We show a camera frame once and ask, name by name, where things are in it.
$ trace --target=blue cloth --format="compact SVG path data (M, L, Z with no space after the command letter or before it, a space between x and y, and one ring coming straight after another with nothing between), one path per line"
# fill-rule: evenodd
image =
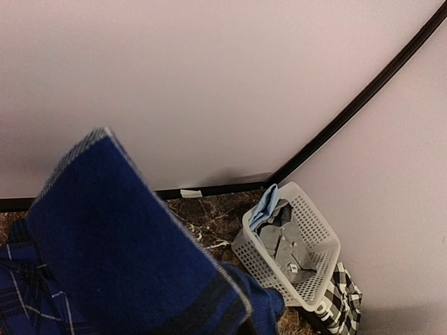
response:
M11 334L277 334L284 300L218 264L98 129L53 172L0 247Z
M271 217L278 201L278 185L273 184L264 192L249 219L249 227L251 230L255 230L263 221Z

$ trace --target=blue towel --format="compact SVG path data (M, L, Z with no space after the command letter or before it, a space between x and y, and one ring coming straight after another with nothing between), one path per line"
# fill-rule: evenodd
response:
M249 227L251 230L255 230L263 221L271 217L278 201L278 185L273 184L264 192L249 219Z
M0 247L10 334L277 334L284 301L220 265L146 187L106 129L59 163Z

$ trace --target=clothes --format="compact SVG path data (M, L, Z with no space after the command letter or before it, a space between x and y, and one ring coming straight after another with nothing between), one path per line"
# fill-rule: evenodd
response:
M264 192L249 219L249 227L251 230L255 230L263 221L271 217L278 201L278 185L273 184Z
M15 224L0 278L3 335L234 334L249 316L277 334L284 311L278 292L198 245L106 129L61 160Z
M339 262L315 314L331 334L356 335L362 316L361 302L361 291Z
M292 206L286 200L278 202L273 215L261 223L257 231L265 250L292 284L306 281L316 274L315 264L292 215Z

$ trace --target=white wall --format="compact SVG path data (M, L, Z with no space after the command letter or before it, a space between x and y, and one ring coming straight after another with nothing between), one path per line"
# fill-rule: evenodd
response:
M291 180L342 242L362 334L447 334L447 25Z
M0 198L102 125L155 189L262 180L440 3L0 1Z

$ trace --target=gray garment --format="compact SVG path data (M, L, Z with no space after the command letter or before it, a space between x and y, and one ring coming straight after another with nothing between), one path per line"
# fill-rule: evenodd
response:
M274 214L281 214L280 217L270 217L271 224L261 226L259 237L286 278L292 284L298 284L314 276L316 267L302 240L298 223L287 207L291 209L286 200L279 201Z

